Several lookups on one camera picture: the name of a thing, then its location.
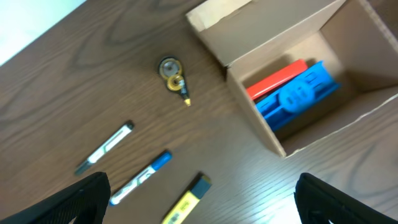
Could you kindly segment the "red stapler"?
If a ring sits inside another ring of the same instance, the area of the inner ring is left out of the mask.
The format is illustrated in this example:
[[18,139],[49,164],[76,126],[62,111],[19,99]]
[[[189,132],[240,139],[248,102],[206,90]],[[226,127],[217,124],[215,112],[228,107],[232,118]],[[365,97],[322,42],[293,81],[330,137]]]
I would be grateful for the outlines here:
[[305,60],[298,59],[288,66],[274,72],[268,77],[265,77],[261,81],[246,88],[246,93],[254,101],[282,86],[284,83],[300,75],[307,69],[308,66]]

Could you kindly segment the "yellow highlighter black cap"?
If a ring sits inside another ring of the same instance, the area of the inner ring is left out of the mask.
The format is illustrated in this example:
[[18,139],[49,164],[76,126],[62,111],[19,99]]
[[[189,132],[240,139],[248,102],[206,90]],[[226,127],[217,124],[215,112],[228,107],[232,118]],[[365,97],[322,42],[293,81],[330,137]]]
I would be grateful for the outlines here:
[[182,224],[211,186],[208,176],[199,175],[166,214],[162,224]]

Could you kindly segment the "blue plastic holder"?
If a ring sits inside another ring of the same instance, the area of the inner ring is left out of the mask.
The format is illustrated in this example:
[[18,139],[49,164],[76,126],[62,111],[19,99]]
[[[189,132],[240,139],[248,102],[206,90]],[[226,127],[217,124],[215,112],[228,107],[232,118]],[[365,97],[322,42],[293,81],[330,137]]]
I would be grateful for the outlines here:
[[256,108],[271,130],[277,131],[339,87],[323,66],[323,62],[319,61],[272,91],[256,103]]

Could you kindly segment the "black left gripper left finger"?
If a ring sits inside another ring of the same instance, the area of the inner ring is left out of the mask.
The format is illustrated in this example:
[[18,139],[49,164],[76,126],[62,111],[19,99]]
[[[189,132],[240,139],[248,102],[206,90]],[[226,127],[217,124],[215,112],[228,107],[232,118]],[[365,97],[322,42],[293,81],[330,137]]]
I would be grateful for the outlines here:
[[102,224],[110,196],[108,176],[95,172],[1,224]]

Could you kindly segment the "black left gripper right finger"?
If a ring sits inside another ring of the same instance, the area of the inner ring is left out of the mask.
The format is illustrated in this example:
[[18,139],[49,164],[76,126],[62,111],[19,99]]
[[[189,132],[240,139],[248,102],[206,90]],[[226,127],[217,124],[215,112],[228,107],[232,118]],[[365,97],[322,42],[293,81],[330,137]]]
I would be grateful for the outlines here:
[[304,224],[397,224],[309,173],[300,175],[294,198]]

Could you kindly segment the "black yellow correction tape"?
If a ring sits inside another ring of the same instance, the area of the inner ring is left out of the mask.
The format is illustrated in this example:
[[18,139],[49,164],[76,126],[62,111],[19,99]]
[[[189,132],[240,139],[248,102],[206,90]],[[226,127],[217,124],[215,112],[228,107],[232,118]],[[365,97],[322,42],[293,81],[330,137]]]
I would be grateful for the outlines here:
[[158,74],[163,79],[166,88],[178,94],[187,106],[191,105],[184,69],[181,61],[174,56],[164,57],[158,67]]

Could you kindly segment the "black capped white marker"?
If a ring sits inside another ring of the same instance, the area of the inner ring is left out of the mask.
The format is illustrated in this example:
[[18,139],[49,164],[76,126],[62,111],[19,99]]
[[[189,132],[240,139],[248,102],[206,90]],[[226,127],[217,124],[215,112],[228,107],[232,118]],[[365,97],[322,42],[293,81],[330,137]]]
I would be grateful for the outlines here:
[[131,120],[127,120],[114,134],[112,134],[76,168],[75,175],[82,175],[82,173],[96,164],[105,154],[128,136],[133,129],[134,123]]

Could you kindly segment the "brown cardboard box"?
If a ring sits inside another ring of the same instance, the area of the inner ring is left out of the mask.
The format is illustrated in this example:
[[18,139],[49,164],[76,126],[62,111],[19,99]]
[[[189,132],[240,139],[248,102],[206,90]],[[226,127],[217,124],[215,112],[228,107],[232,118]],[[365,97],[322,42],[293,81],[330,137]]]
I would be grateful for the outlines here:
[[[362,0],[205,1],[186,15],[226,67],[229,89],[270,151],[287,157],[397,96],[396,28]],[[340,84],[273,131],[247,88],[288,64],[323,62]]]

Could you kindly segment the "blue capped white marker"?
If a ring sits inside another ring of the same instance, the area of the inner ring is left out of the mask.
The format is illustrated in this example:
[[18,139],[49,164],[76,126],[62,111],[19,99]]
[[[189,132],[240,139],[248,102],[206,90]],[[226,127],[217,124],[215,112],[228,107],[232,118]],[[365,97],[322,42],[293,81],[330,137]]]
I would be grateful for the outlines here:
[[172,154],[169,151],[165,151],[154,162],[148,165],[144,170],[134,176],[127,184],[115,192],[110,197],[109,204],[111,206],[118,205],[134,189],[143,184],[150,176],[155,174],[161,167],[168,163],[171,158]]

